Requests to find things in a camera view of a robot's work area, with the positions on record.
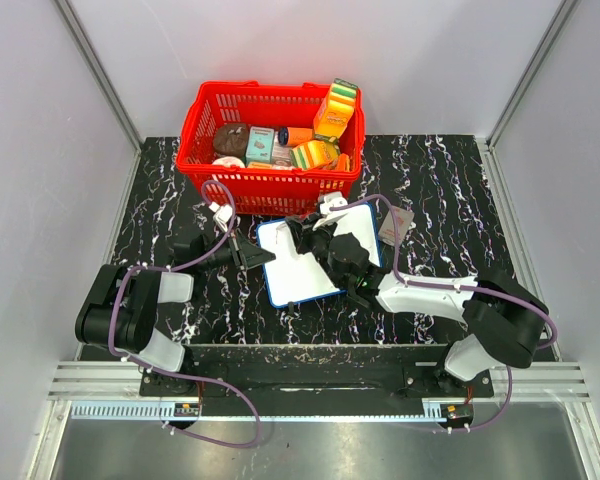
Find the white whiteboard blue frame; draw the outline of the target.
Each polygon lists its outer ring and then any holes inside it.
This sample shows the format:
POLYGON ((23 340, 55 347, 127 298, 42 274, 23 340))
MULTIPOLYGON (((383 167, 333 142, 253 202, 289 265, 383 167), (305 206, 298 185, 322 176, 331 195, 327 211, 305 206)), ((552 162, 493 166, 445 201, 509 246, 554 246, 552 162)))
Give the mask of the white whiteboard blue frame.
MULTIPOLYGON (((290 232, 285 242, 276 243, 275 230, 281 222, 284 220, 264 222, 256 229, 258 246, 276 255, 274 261, 263 265, 271 305, 284 308, 289 303, 304 303, 345 293, 345 290, 333 285, 311 253, 296 253, 290 232)), ((348 209, 347 214, 337 222, 335 234, 347 233, 352 233, 369 252, 369 260, 373 264, 382 265, 376 214, 368 202, 348 209)))

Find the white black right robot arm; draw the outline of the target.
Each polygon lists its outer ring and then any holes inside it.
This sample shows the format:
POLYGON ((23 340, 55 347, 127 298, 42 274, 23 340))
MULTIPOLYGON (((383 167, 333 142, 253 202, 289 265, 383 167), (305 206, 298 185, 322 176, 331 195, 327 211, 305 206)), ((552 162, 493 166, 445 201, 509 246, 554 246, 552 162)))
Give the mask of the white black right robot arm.
POLYGON ((548 308, 515 279, 497 270, 476 277, 406 275, 373 264, 351 233, 314 213, 285 220, 299 255, 311 255, 334 287, 359 307, 389 313, 418 313, 466 325, 468 336, 454 341, 434 375, 448 396, 466 389, 479 373, 505 366, 525 369, 541 347, 548 308))

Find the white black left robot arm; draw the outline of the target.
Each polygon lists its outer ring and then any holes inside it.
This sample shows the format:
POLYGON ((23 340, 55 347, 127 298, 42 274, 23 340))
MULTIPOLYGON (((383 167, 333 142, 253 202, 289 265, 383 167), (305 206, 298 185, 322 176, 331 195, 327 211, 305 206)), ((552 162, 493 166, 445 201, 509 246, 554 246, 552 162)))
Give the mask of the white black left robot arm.
POLYGON ((193 300, 202 292, 208 271, 226 266, 246 271, 275 259, 274 253, 234 231, 225 242, 200 234, 188 243, 175 243, 171 262, 188 266, 181 272, 144 270, 123 284, 126 269, 105 264, 77 315, 76 339, 104 350, 113 345, 122 355, 163 370, 162 384, 175 395, 186 395, 194 389, 197 373, 185 364, 185 347, 157 329, 158 306, 193 300))

